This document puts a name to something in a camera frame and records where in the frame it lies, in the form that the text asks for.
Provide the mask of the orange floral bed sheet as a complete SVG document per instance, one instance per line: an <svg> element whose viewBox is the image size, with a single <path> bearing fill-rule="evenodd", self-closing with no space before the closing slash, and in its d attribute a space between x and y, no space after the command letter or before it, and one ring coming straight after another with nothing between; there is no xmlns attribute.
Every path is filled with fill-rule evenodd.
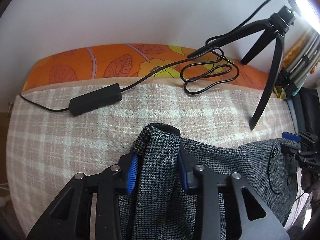
<svg viewBox="0 0 320 240"><path fill-rule="evenodd" d="M160 44L114 44L73 49L45 57L35 63L22 91L36 87L80 80L109 77L144 77L156 67L186 59L194 49ZM239 61L228 58L240 70L233 85L263 90L268 74ZM177 64L154 77L179 78L188 63ZM213 67L205 64L190 67L183 77L191 78L205 73Z"/></svg>

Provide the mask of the folded silver tripod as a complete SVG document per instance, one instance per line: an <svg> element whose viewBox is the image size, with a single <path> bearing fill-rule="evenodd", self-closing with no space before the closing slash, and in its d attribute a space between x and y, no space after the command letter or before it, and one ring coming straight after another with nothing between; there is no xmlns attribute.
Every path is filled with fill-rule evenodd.
<svg viewBox="0 0 320 240"><path fill-rule="evenodd" d="M274 93L280 99L295 96L319 63L319 33L307 31L284 57Z"/></svg>

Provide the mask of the grey houndstooth pants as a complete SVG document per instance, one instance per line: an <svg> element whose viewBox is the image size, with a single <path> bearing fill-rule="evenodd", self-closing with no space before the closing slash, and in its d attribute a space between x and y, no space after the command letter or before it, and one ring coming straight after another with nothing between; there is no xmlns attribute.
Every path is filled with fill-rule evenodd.
<svg viewBox="0 0 320 240"><path fill-rule="evenodd" d="M191 239L196 197L183 192L177 171L180 147L214 172L238 172L285 224L296 199L297 163L281 152L299 148L292 140L250 142L236 149L215 147L182 138L169 125L149 124L132 145L140 168L135 196L119 197L124 239Z"/></svg>

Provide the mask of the beige plaid blanket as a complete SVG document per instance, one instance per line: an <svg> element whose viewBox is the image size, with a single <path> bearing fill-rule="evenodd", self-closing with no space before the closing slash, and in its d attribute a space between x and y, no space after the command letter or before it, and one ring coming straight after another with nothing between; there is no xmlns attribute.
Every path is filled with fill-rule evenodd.
<svg viewBox="0 0 320 240"><path fill-rule="evenodd" d="M95 174L117 162L150 123L168 124L184 138L227 148L277 139L294 130L287 102L275 96L250 130L248 121L260 91L228 85L189 96L171 80L138 85L125 92L121 102L81 116L48 111L65 108L71 98L106 84L107 80L52 85L16 98L7 139L7 175L24 233L74 174Z"/></svg>

